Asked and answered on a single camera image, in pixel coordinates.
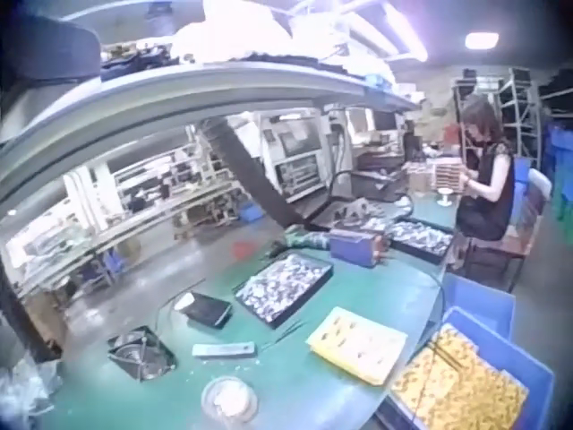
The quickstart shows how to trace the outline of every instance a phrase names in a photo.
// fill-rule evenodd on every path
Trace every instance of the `chair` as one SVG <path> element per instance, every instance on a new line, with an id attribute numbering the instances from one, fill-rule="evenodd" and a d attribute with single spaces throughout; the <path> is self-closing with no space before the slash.
<path id="1" fill-rule="evenodd" d="M 466 253 L 464 269 L 469 274 L 472 265 L 489 265 L 475 259 L 475 253 L 480 250 L 490 254 L 499 254 L 506 257 L 506 264 L 502 272 L 509 266 L 509 261 L 519 260 L 517 270 L 509 283 L 508 292 L 511 293 L 523 263 L 534 245 L 537 232 L 542 220 L 543 208 L 550 200 L 552 183 L 539 170 L 529 169 L 527 189 L 524 201 L 519 211 L 519 216 L 515 226 L 509 226 L 505 236 L 497 242 L 487 242 L 472 238 Z"/>

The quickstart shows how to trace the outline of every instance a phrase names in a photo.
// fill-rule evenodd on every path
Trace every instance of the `woman's hair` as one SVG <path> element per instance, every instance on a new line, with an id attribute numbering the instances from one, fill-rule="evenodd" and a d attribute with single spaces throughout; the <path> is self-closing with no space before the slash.
<path id="1" fill-rule="evenodd" d="M 505 142 L 500 120 L 484 95 L 470 94 L 462 107 L 461 121 L 473 124 L 481 134 L 488 134 L 494 143 Z"/>

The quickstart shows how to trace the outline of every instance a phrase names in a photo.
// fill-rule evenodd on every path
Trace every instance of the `woman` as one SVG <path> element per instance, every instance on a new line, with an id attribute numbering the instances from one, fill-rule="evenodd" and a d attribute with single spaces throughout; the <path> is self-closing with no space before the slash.
<path id="1" fill-rule="evenodd" d="M 508 228 L 513 205 L 515 178 L 511 149 L 485 96 L 468 96 L 461 120 L 476 146 L 479 168 L 477 171 L 465 168 L 460 176 L 461 184 L 475 197 L 462 197 L 456 214 L 457 228 L 464 237 L 500 240 Z M 459 257 L 462 244 L 454 247 L 454 256 Z"/>

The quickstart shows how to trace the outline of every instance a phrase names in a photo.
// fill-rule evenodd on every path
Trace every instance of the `wall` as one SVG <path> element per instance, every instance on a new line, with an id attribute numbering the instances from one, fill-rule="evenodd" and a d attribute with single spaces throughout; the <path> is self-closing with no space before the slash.
<path id="1" fill-rule="evenodd" d="M 452 82 L 462 77 L 465 68 L 475 69 L 478 76 L 506 78 L 509 66 L 450 66 L 436 68 L 418 68 L 394 71 L 397 82 L 411 82 L 416 89 L 423 91 L 426 100 L 418 112 L 409 114 L 415 120 L 415 131 L 425 142 L 439 142 L 446 125 L 455 123 Z M 538 84 L 545 84 L 556 74 L 557 69 L 532 70 L 531 75 Z"/>

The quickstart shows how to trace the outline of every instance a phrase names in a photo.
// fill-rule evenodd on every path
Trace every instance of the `gray floor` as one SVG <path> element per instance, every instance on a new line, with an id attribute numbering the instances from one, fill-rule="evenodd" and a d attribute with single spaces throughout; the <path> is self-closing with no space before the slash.
<path id="1" fill-rule="evenodd" d="M 78 301 L 69 310 L 72 336 L 67 354 L 102 341 L 123 328 L 142 322 L 166 299 L 194 281 L 220 271 L 231 264 L 233 243 L 251 241 L 263 245 L 279 233 L 269 219 L 249 226 L 227 228 L 204 234 L 182 245 L 165 249 L 152 260 L 131 270 L 115 289 L 107 289 Z M 550 413 L 552 423 L 560 423 L 566 414 L 573 387 L 573 247 L 567 246 L 560 226 L 546 216 L 532 254 L 514 290 L 517 299 L 514 341 L 532 356 L 550 367 L 556 378 Z M 483 283 L 499 286 L 495 279 Z M 368 428 L 375 428 L 374 423 Z"/>

